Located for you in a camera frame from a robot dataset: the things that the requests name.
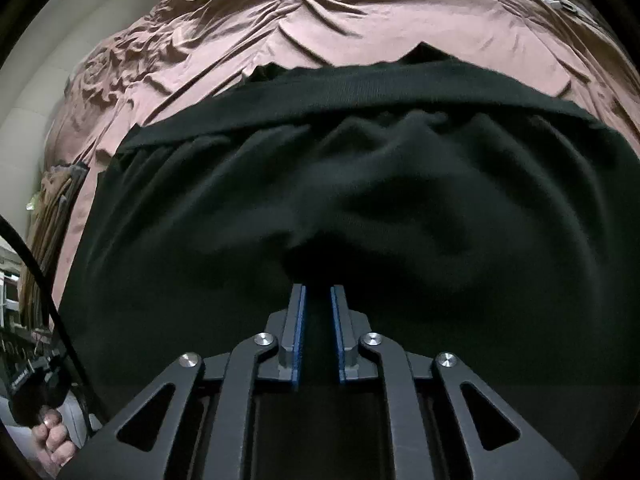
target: black cloth fold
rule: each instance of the black cloth fold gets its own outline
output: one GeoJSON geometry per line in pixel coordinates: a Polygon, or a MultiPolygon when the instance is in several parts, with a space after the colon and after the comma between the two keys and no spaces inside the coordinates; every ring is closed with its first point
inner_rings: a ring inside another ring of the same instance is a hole
{"type": "Polygon", "coordinates": [[[640,400],[638,189],[619,133],[428,46],[270,67],[130,131],[60,314],[114,412],[182,352],[260,332],[293,282],[340,283],[407,351],[458,354],[588,476],[640,400]]]}

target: pink fabric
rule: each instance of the pink fabric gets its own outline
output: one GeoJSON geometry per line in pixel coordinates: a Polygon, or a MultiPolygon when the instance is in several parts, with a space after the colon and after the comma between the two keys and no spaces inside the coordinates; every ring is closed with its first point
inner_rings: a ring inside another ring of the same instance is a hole
{"type": "Polygon", "coordinates": [[[396,60],[424,41],[569,99],[640,153],[640,78],[590,20],[542,0],[163,0],[107,38],[66,89],[46,164],[91,171],[74,207],[54,284],[60,301],[96,177],[133,126],[222,92],[256,66],[396,60]]]}

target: silver bolt head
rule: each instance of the silver bolt head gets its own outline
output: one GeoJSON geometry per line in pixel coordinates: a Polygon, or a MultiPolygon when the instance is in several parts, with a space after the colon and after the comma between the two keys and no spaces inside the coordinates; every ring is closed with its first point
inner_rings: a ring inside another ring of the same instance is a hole
{"type": "Polygon", "coordinates": [[[195,352],[187,352],[186,354],[182,354],[178,359],[180,366],[185,368],[193,368],[196,364],[198,364],[198,354],[195,352]]]}
{"type": "Polygon", "coordinates": [[[369,332],[362,336],[362,342],[367,346],[378,346],[382,343],[382,336],[377,332],[369,332]]]}
{"type": "Polygon", "coordinates": [[[451,368],[458,364],[458,358],[449,352],[438,354],[436,361],[440,366],[444,366],[445,368],[451,368]]]}
{"type": "Polygon", "coordinates": [[[254,337],[254,341],[259,346],[269,346],[275,338],[269,332],[260,332],[254,337]]]}

